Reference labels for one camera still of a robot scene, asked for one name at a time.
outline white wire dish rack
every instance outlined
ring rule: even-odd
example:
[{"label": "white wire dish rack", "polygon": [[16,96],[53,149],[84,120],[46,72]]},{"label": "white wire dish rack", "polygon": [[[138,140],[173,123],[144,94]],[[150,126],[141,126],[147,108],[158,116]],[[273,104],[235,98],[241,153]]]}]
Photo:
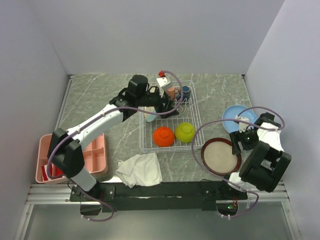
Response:
[{"label": "white wire dish rack", "polygon": [[[188,86],[191,90],[190,98],[184,100],[178,108],[178,115],[170,116],[166,119],[161,119],[157,116],[155,120],[147,122],[143,112],[139,112],[139,146],[144,153],[165,153],[178,151],[191,151],[191,143],[184,143],[178,139],[174,140],[172,146],[159,147],[153,141],[153,133],[157,128],[168,127],[175,131],[176,127],[181,123],[191,123],[195,129],[198,129],[201,124],[199,107],[197,103],[197,96],[195,86],[192,81],[181,81],[182,86]],[[156,82],[150,82],[150,86],[156,86]],[[179,87],[177,82],[173,83],[174,87]],[[205,143],[205,137],[202,129],[196,136],[194,142],[194,149],[201,148]]]}]

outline pink bin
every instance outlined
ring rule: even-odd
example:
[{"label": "pink bin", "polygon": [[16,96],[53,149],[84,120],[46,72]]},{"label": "pink bin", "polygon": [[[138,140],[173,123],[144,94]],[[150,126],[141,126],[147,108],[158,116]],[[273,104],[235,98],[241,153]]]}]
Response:
[{"label": "pink bin", "polygon": [[[66,177],[58,179],[49,179],[47,181],[42,178],[42,166],[48,163],[48,151],[52,134],[44,135],[40,139],[38,160],[36,164],[35,180],[39,184],[60,184],[68,181]],[[105,135],[102,134],[93,140],[83,151],[84,165],[93,176],[99,176],[107,173],[107,151]],[[56,176],[56,166],[53,165],[52,175]]]}]

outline marble countertop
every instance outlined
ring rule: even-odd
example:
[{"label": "marble countertop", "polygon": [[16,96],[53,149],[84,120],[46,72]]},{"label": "marble countertop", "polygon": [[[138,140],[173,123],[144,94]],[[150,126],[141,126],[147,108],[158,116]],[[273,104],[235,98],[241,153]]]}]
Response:
[{"label": "marble countertop", "polygon": [[[68,129],[82,123],[100,111],[118,92],[128,85],[134,74],[80,74],[72,78],[59,126]],[[156,74],[144,74],[155,82]],[[244,80],[240,74],[178,74],[181,81],[193,81],[202,124],[222,118],[232,105],[251,107]],[[205,141],[211,138],[230,139],[221,123],[203,128]],[[139,115],[105,132],[107,174],[98,177],[104,182],[120,182],[115,174],[116,161],[143,154],[139,148]],[[242,153],[242,163],[249,155]],[[190,151],[157,153],[164,182],[214,180],[201,169]]]}]

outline white wall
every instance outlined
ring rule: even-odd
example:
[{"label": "white wall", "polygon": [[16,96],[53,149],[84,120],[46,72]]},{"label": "white wall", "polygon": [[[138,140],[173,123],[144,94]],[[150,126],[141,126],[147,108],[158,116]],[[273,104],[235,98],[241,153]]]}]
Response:
[{"label": "white wall", "polygon": [[303,239],[320,239],[320,1],[286,0],[245,81],[253,105],[286,120],[284,176]]},{"label": "white wall", "polygon": [[14,237],[67,74],[25,0],[0,1],[0,239]]},{"label": "white wall", "polygon": [[245,74],[284,0],[28,0],[69,74]]}]

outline yellow-green bowl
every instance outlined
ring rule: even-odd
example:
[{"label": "yellow-green bowl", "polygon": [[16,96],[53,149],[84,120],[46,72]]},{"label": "yellow-green bowl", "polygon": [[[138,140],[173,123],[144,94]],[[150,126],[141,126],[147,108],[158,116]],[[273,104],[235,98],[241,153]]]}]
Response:
[{"label": "yellow-green bowl", "polygon": [[189,122],[180,123],[175,131],[175,137],[183,143],[190,143],[196,134],[196,128]]}]

